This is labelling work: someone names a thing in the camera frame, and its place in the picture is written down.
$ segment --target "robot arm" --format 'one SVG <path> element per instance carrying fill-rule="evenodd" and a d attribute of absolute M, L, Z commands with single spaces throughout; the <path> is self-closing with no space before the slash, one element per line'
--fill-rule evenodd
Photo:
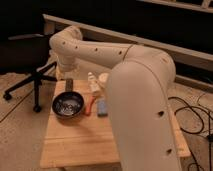
<path fill-rule="evenodd" d="M 60 71 L 75 57 L 112 68 L 107 106 L 124 171 L 180 171 L 170 122 L 167 89 L 175 66 L 162 50 L 133 44 L 83 41 L 68 27 L 50 39 Z"/>

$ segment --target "office chair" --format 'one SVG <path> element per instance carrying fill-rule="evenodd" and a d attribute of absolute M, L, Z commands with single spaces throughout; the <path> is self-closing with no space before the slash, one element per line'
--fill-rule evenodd
<path fill-rule="evenodd" d="M 32 4 L 14 5 L 9 9 L 3 7 L 0 9 L 0 22 L 0 74 L 9 72 L 30 74 L 25 80 L 8 88 L 3 98 L 10 100 L 12 91 L 33 81 L 35 95 L 33 110 L 40 112 L 41 80 L 56 81 L 56 78 L 44 75 L 50 68 L 56 66 L 56 62 L 38 71 L 38 68 L 46 65 L 49 57 L 50 36 L 43 35 L 45 22 L 42 13 Z"/>

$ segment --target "chair wheel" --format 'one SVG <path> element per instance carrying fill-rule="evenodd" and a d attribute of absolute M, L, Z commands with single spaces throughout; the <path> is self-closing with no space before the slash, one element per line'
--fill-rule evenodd
<path fill-rule="evenodd" d="M 38 113 L 41 111 L 41 107 L 40 106 L 34 106 L 33 108 L 34 112 Z"/>
<path fill-rule="evenodd" d="M 12 96 L 9 93 L 5 93 L 4 96 L 3 96 L 3 98 L 5 100 L 10 100 L 10 99 L 12 99 Z"/>

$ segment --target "orange object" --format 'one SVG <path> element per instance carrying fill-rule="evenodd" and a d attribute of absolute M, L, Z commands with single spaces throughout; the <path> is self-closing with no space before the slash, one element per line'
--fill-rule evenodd
<path fill-rule="evenodd" d="M 95 100 L 96 100 L 96 97 L 91 96 L 89 102 L 86 105 L 86 110 L 85 110 L 85 115 L 86 116 L 90 116 L 91 115 L 92 105 L 95 102 Z"/>

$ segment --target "blue object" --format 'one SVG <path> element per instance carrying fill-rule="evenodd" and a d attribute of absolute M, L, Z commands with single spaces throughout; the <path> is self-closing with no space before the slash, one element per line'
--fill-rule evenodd
<path fill-rule="evenodd" d="M 97 115 L 99 117 L 107 116 L 107 107 L 106 107 L 106 102 L 105 99 L 99 99 L 97 101 Z"/>

